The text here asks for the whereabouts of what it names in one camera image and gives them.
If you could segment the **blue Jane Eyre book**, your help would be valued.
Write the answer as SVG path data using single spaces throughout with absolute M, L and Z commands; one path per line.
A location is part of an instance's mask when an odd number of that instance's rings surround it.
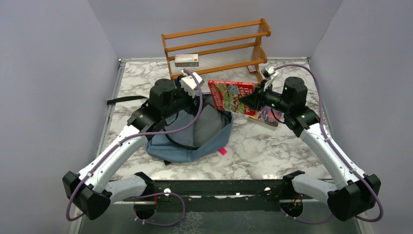
M 269 107 L 264 107 L 260 111 L 256 112 L 254 116 L 249 117 L 247 120 L 267 129 L 276 130 L 278 125 L 280 124 L 279 121 L 283 122 L 283 114 Z

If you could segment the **red treehouse book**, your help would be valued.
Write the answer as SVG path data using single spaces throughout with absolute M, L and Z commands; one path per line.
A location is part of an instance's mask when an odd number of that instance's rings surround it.
M 253 93 L 255 83 L 209 80 L 207 84 L 216 109 L 248 116 L 256 114 L 254 109 L 240 102 L 241 97 Z

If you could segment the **blue student backpack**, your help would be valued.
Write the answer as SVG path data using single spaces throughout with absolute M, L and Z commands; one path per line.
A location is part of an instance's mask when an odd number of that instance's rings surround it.
M 224 148 L 229 141 L 233 114 L 213 106 L 211 94 L 203 94 L 196 112 L 161 109 L 146 101 L 128 119 L 119 139 L 101 154 L 105 164 L 123 164 L 144 148 L 151 157 L 168 163 L 187 163 Z

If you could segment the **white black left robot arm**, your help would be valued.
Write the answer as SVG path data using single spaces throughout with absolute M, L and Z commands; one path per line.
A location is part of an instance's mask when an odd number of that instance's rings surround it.
M 181 78 L 178 83 L 157 80 L 147 101 L 132 113 L 109 147 L 79 172 L 64 175 L 68 221 L 84 215 L 94 220 L 114 202 L 134 195 L 141 200 L 151 198 L 153 187 L 141 175 L 118 181 L 111 178 L 154 136 L 178 133 L 195 124 L 203 108 L 201 84 L 202 80 L 195 76 Z

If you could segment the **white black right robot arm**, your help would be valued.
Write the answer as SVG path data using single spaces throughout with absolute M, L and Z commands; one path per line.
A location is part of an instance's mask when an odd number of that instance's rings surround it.
M 326 204 L 340 221 L 357 217 L 378 204 L 381 182 L 375 174 L 368 175 L 356 166 L 340 149 L 316 112 L 306 106 L 306 97 L 304 81 L 288 77 L 282 93 L 272 91 L 270 82 L 264 80 L 239 101 L 256 111 L 269 107 L 282 112 L 285 125 L 311 148 L 333 179 L 328 183 L 301 171 L 286 175 L 281 185 L 286 198 L 307 195 Z

